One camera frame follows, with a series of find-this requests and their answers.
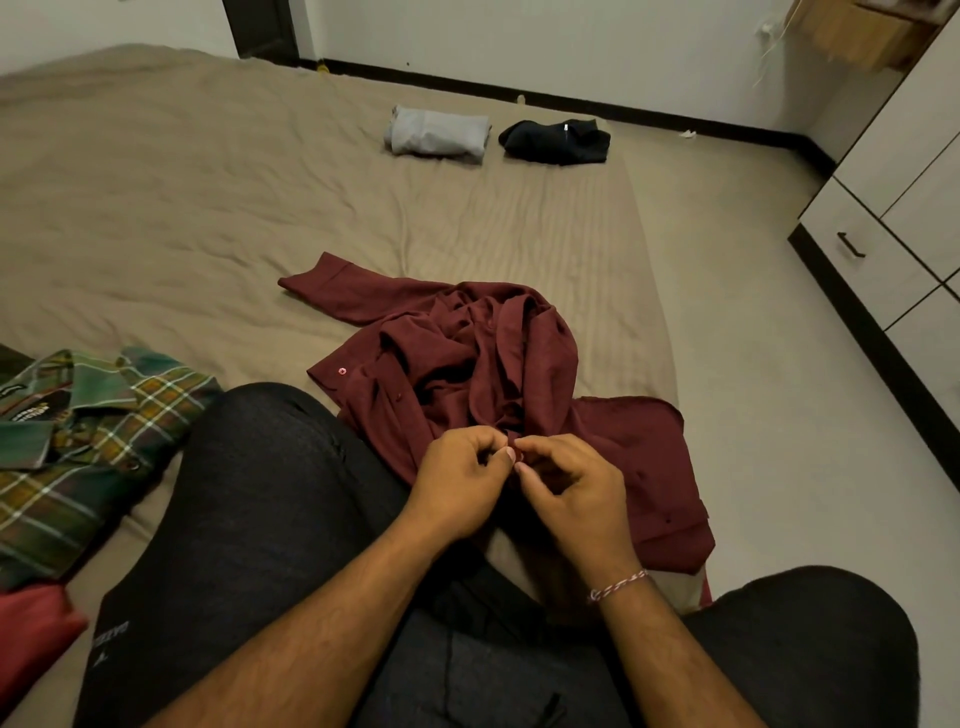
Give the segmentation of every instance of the red and white string bracelet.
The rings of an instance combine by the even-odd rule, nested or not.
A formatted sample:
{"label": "red and white string bracelet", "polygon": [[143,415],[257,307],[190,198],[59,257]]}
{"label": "red and white string bracelet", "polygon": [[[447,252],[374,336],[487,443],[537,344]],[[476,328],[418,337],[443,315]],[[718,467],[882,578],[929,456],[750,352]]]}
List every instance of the red and white string bracelet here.
{"label": "red and white string bracelet", "polygon": [[591,589],[590,596],[587,597],[587,604],[596,604],[598,601],[600,601],[600,599],[610,596],[616,590],[621,589],[627,586],[628,584],[631,584],[639,579],[642,579],[646,575],[647,575],[646,570],[641,569],[640,571],[635,573],[633,576],[628,576],[623,581],[618,581],[616,582],[616,584],[611,584],[606,589]]}

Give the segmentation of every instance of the sweatpants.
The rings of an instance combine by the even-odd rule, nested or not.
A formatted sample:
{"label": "sweatpants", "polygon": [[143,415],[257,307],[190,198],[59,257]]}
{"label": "sweatpants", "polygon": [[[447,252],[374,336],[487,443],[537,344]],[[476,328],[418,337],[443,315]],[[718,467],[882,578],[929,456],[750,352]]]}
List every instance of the sweatpants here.
{"label": "sweatpants", "polygon": [[[104,598],[75,725],[142,725],[369,546],[407,494],[304,392],[261,383],[221,396],[156,535]],[[684,623],[771,728],[918,724],[916,636],[867,579],[794,569]],[[603,629],[554,626],[461,542],[420,585],[351,725],[643,721]]]}

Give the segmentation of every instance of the red cloth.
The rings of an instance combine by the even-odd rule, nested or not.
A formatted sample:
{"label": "red cloth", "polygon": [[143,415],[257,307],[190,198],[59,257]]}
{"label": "red cloth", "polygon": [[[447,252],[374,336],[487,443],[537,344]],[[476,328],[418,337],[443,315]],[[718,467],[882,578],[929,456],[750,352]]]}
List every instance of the red cloth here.
{"label": "red cloth", "polygon": [[0,712],[23,695],[86,629],[62,586],[0,595]]}
{"label": "red cloth", "polygon": [[573,399],[577,345],[537,291],[390,279],[327,253],[279,284],[363,327],[309,374],[408,484],[427,446],[453,427],[572,432],[623,472],[646,568],[693,573],[706,562],[713,536],[680,413],[648,397]]}

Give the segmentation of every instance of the bed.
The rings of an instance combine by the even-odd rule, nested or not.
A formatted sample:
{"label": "bed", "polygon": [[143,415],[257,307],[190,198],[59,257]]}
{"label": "bed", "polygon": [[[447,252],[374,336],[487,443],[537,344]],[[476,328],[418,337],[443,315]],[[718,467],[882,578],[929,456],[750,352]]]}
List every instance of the bed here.
{"label": "bed", "polygon": [[[394,158],[383,131],[396,104],[487,114],[483,165]],[[225,388],[274,380],[323,400],[306,370],[353,329],[276,281],[328,251],[389,276],[534,286],[576,336],[578,395],[676,403],[616,139],[606,164],[568,168],[506,159],[496,144],[517,120],[568,116],[150,46],[0,78],[0,343],[31,356],[141,345]],[[177,460],[71,581],[91,624],[149,542],[176,471]],[[509,542],[487,549],[536,591]],[[675,603],[695,603],[699,583],[678,577]],[[8,728],[70,724],[92,632]]]}

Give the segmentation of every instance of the wrist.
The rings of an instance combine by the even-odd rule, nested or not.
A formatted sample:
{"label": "wrist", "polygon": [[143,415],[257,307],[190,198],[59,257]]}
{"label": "wrist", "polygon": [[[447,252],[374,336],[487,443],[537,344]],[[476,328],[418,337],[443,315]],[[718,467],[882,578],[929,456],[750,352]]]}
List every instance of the wrist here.
{"label": "wrist", "polygon": [[405,544],[431,559],[436,559],[455,541],[436,519],[423,518],[409,508],[400,511],[390,527]]}
{"label": "wrist", "polygon": [[642,569],[632,548],[629,553],[609,553],[606,557],[592,559],[588,565],[578,567],[581,578],[591,590],[606,589]]}

